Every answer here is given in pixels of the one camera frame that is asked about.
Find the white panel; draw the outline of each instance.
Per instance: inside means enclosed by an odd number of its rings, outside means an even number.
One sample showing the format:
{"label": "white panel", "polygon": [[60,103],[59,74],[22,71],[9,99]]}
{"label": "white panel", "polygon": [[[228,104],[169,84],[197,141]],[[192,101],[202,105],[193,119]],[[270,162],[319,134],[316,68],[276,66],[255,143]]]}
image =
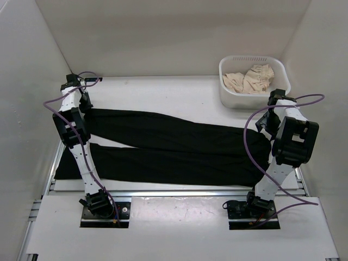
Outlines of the white panel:
{"label": "white panel", "polygon": [[59,95],[68,72],[36,3],[8,1],[0,11],[0,260],[15,259],[42,193],[58,145],[42,103]]}
{"label": "white panel", "polygon": [[[114,77],[89,89],[95,108],[153,111],[208,124],[243,127],[251,111],[224,107],[219,98],[218,76]],[[255,129],[254,121],[250,128]],[[92,135],[91,142],[102,146],[125,147]],[[242,187],[192,186],[134,183],[104,180],[109,190],[223,190]],[[298,189],[295,173],[284,181],[284,188]],[[55,191],[84,190],[81,181],[56,181]]]}
{"label": "white panel", "polygon": [[[269,260],[337,257],[320,206],[279,215],[280,230],[229,231],[231,198],[132,199],[128,229],[79,228],[79,196],[45,196],[27,253],[46,260]],[[319,202],[317,198],[308,198]],[[276,207],[295,203],[281,197]]]}
{"label": "white panel", "polygon": [[303,167],[311,195],[320,196],[342,260],[348,260],[348,1],[315,0],[282,59],[294,96],[323,93],[303,107],[320,125],[310,162]]}
{"label": "white panel", "polygon": [[37,0],[73,71],[218,74],[231,54],[278,58],[310,0]]}

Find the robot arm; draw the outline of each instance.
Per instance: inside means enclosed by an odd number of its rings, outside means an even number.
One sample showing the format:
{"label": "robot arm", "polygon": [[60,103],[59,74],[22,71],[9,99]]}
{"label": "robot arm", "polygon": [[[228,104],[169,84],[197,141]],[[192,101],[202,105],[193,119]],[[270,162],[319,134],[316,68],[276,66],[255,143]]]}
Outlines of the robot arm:
{"label": "robot arm", "polygon": [[85,157],[87,163],[95,179],[91,176],[90,171],[87,168],[81,144],[75,133],[60,117],[56,116],[56,114],[53,114],[53,121],[63,144],[69,148],[70,152],[75,157],[84,182],[85,200],[81,199],[80,203],[87,207],[92,214],[109,216],[113,213],[113,206],[111,205],[107,194],[99,186],[99,184],[102,183],[94,166],[89,146],[91,135],[85,128],[82,116],[82,113],[85,113],[88,109],[92,108],[93,105],[90,102],[87,91],[82,90],[82,88],[75,89],[76,87],[81,86],[76,74],[67,75],[66,80],[67,83],[61,86],[60,91],[62,95],[66,95],[68,92],[71,94],[63,99],[59,113],[66,118],[79,133],[86,153]]}
{"label": "robot arm", "polygon": [[267,213],[285,178],[312,155],[319,125],[308,121],[296,107],[296,100],[285,95],[284,90],[271,92],[268,105],[292,105],[293,108],[271,108],[256,123],[259,132],[264,128],[272,135],[272,162],[267,170],[278,184],[264,176],[247,197],[247,208]]}

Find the pant leg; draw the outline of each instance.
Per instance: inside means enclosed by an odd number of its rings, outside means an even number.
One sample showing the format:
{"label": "pant leg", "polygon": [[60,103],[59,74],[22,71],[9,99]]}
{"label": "pant leg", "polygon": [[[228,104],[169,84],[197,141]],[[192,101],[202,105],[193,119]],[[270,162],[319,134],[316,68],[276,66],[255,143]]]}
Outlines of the pant leg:
{"label": "pant leg", "polygon": [[[242,128],[194,123],[144,111],[107,109],[89,110],[85,122],[92,134],[133,147],[247,157]],[[268,160],[271,145],[264,134],[248,130],[247,143],[253,156],[263,154]]]}
{"label": "pant leg", "polygon": [[[100,178],[129,182],[253,187],[262,173],[244,157],[104,147],[90,144]],[[268,168],[263,161],[262,168]],[[69,149],[62,155],[55,179],[81,179]]]}

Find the white wall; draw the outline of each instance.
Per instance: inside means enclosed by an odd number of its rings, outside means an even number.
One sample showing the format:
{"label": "white wall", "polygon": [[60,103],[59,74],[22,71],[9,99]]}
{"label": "white wall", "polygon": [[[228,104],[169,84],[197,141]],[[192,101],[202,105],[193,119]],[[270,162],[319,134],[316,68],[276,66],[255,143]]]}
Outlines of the white wall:
{"label": "white wall", "polygon": [[69,72],[34,1],[0,0],[0,260],[15,260],[58,144],[42,102]]}
{"label": "white wall", "polygon": [[231,54],[278,58],[310,0],[36,0],[73,71],[218,74]]}
{"label": "white wall", "polygon": [[342,260],[348,260],[348,1],[314,0],[282,61],[292,95],[323,93],[304,107],[320,125],[310,162],[303,167],[312,196],[320,196]]}

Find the black cloth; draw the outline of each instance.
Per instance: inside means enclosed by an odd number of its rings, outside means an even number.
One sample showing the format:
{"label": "black cloth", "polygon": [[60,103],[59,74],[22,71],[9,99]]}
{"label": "black cloth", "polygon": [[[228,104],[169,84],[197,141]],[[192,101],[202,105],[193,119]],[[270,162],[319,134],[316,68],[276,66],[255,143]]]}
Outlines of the black cloth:
{"label": "black cloth", "polygon": [[[91,134],[135,148],[91,144],[101,178],[131,182],[254,186],[263,174],[249,160],[243,129],[194,123],[143,111],[91,109],[85,114]],[[261,133],[247,131],[249,149],[266,170],[271,150]],[[81,178],[66,149],[55,179]]]}

